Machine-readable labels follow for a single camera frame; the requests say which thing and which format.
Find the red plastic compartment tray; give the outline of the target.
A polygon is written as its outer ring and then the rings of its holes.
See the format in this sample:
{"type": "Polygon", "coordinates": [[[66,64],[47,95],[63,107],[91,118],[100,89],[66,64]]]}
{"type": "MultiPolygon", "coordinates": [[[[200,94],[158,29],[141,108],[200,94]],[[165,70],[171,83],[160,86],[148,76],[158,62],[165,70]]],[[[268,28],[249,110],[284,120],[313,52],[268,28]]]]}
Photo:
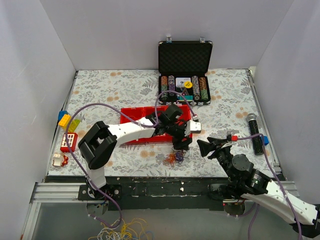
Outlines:
{"type": "MultiPolygon", "coordinates": [[[[192,114],[187,105],[181,105],[179,108],[182,110],[182,115],[178,119],[179,121],[188,121],[192,119],[192,114]]],[[[155,111],[154,106],[143,106],[143,107],[128,107],[122,108],[120,110],[123,114],[127,115],[134,121],[141,119],[142,117],[146,117],[155,111]]],[[[168,134],[158,135],[150,138],[140,138],[139,140],[132,140],[127,142],[127,145],[137,145],[137,144],[149,144],[149,143],[169,143],[172,142],[173,137],[168,134]]]]}

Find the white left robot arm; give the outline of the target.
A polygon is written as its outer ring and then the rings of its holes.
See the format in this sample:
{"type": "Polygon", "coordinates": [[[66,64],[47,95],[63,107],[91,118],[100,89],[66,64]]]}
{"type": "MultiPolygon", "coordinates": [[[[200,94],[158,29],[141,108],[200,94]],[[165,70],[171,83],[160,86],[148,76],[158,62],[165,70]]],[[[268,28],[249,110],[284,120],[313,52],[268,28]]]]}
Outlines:
{"type": "Polygon", "coordinates": [[[190,135],[201,131],[201,124],[196,116],[181,121],[182,115],[179,106],[170,105],[164,111],[155,110],[136,121],[110,125],[103,121],[96,122],[78,143],[81,156],[86,161],[89,194],[95,200],[106,196],[104,166],[119,145],[167,134],[173,138],[174,149],[187,150],[192,142],[190,135]]]}

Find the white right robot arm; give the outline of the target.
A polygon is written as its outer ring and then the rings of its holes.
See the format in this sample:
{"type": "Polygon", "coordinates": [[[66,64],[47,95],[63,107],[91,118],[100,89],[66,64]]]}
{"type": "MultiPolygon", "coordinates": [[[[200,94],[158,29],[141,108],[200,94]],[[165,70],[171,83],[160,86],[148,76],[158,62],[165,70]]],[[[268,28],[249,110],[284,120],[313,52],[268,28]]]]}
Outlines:
{"type": "Polygon", "coordinates": [[[320,235],[320,206],[309,204],[284,189],[269,176],[254,167],[245,154],[231,153],[231,141],[236,136],[225,139],[208,137],[207,141],[197,140],[200,154],[208,159],[216,159],[228,176],[228,184],[211,191],[221,200],[246,199],[277,214],[299,234],[307,238],[320,235]]]}

